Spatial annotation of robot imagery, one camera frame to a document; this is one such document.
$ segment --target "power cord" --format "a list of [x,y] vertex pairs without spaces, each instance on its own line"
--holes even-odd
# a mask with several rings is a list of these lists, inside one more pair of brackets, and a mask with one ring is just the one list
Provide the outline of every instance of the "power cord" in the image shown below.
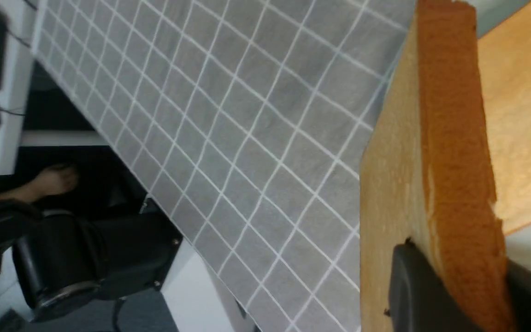
[[23,109],[23,108],[24,107],[18,107],[18,108],[12,109],[12,110],[7,110],[7,109],[2,109],[0,107],[0,112],[4,112],[4,113],[7,113],[9,115],[15,115],[15,116],[26,116],[25,114],[15,113],[15,111],[18,111],[18,110]]
[[112,328],[114,329],[114,331],[111,332],[122,332],[122,330],[120,330],[120,327],[118,326],[118,315],[120,314],[120,311],[122,310],[122,307],[124,306],[125,302],[126,298],[119,298],[118,300],[114,301],[114,310],[112,311]]
[[38,10],[38,8],[36,8],[36,6],[34,4],[32,4],[32,2],[29,2],[29,0],[24,0],[24,3],[26,4],[26,6],[34,9],[34,11]]

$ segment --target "black chair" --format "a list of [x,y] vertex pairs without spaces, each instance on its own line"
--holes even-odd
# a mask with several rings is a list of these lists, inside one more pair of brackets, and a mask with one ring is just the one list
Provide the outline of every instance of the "black chair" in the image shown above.
[[88,221],[0,202],[0,257],[12,246],[35,322],[63,317],[96,298],[159,290],[181,239],[160,213]]

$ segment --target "dark floor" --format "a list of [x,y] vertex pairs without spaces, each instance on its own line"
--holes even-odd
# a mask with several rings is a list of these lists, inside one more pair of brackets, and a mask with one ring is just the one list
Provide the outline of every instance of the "dark floor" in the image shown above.
[[[92,301],[61,319],[29,324],[21,332],[112,332],[112,308],[112,302]],[[122,332],[177,332],[161,293],[153,290],[127,298],[118,326]]]

